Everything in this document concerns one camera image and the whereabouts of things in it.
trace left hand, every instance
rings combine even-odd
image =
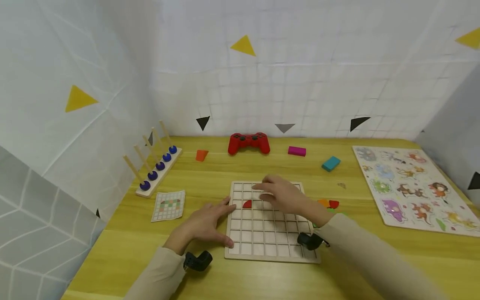
[[[230,197],[226,197],[217,205],[207,203],[201,209],[194,211],[185,222],[173,230],[163,247],[183,255],[190,241],[198,239],[219,242],[232,248],[232,239],[216,229],[218,220],[237,207],[235,204],[228,205],[229,201]]]

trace game controller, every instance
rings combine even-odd
[[[247,146],[260,148],[260,152],[263,154],[270,152],[267,135],[263,132],[257,132],[256,134],[232,134],[230,143],[228,143],[228,153],[235,155],[240,148]]]

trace table surface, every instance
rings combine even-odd
[[[452,299],[480,299],[475,288],[480,270],[480,239],[385,226],[352,150],[353,145],[419,148],[415,143],[390,139],[269,138],[271,152],[267,156],[256,149],[229,156],[227,137],[172,140],[183,149],[183,154],[157,191],[185,190],[183,217],[151,223],[155,194],[151,199],[136,196],[135,180],[63,300],[121,299],[173,228],[205,203],[229,195],[232,181],[261,180],[267,173],[301,181],[305,193],[313,199],[339,200],[340,212],[399,250]],[[306,157],[288,155],[290,145],[307,148]],[[198,149],[209,151],[204,162],[195,161]],[[320,165],[330,156],[340,158],[341,163],[328,173]],[[146,172],[145,168],[141,170],[142,175]],[[338,183],[344,183],[346,189]],[[226,220],[218,226],[221,232],[226,227]],[[356,271],[326,247],[320,248],[320,265],[226,260],[224,248],[211,243],[193,242],[188,250],[196,255],[208,250],[214,260],[205,272],[189,271],[172,299],[380,299]]]

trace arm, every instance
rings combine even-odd
[[[312,207],[304,217],[319,224],[321,208]],[[424,274],[404,261],[392,246],[343,214],[333,216],[314,233],[330,244],[330,251],[353,265],[385,299],[448,299]]]
[[[314,233],[330,244],[331,251],[356,267],[385,299],[447,299],[425,275],[405,262],[392,246],[348,217],[327,211],[290,182],[279,176],[267,175],[263,183],[253,188],[272,193],[262,194],[260,198],[280,211],[301,215],[319,226]]]
[[[193,239],[216,241],[233,247],[233,241],[216,230],[218,219],[235,210],[235,205],[227,205],[229,201],[230,197],[227,197],[218,205],[206,204],[175,228],[163,247],[156,250],[124,300],[169,299],[185,276],[183,254]]]

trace sleeve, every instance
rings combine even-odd
[[[384,299],[448,299],[424,274],[405,262],[392,246],[344,214],[336,214],[314,233],[330,244],[331,251],[355,266]]]
[[[185,276],[184,256],[159,247],[124,300],[168,300]]]

